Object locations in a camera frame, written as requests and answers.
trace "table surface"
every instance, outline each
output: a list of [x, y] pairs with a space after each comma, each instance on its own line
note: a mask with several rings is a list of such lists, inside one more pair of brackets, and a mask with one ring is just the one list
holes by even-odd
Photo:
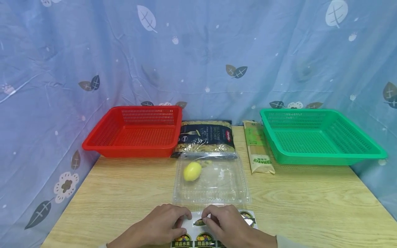
[[[313, 248], [397, 247], [396, 221], [350, 167], [278, 165], [271, 156], [276, 174], [252, 175], [244, 129], [233, 133], [260, 230]], [[175, 171], [175, 159], [100, 157], [42, 247], [110, 242], [171, 201]]]

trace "red plastic basket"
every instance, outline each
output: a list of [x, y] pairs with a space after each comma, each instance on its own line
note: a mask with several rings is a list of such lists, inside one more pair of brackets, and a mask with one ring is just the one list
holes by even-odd
[[179, 106], [119, 106], [111, 108], [83, 143], [108, 158], [170, 157], [178, 143]]

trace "fruit sticker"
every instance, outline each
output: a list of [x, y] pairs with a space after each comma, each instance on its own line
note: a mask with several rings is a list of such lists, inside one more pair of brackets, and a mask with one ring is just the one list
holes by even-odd
[[195, 241], [195, 247], [211, 248], [216, 247], [216, 243], [209, 233], [201, 233], [197, 236]]
[[196, 220], [196, 222], [193, 223], [194, 226], [201, 227], [205, 226], [205, 223], [202, 221], [202, 219]]
[[193, 241], [189, 234], [185, 234], [180, 236], [179, 238], [176, 238], [174, 241], [171, 243], [171, 248], [175, 247], [182, 247], [182, 248], [191, 248], [193, 247]]
[[255, 218], [249, 212], [241, 211], [240, 214], [248, 225], [254, 227], [254, 224], [256, 223]]

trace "pasta package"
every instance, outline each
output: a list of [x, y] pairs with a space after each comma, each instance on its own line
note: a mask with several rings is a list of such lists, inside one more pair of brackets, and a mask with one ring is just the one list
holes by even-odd
[[182, 152], [235, 152], [231, 121], [183, 121], [171, 157]]
[[275, 174], [262, 125], [256, 121], [243, 121], [243, 124], [251, 173]]

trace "lemon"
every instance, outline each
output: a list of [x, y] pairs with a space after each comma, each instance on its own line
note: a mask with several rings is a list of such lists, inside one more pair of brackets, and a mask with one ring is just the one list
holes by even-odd
[[194, 181], [199, 178], [201, 173], [201, 164], [197, 162], [191, 162], [183, 170], [183, 177], [185, 181]]

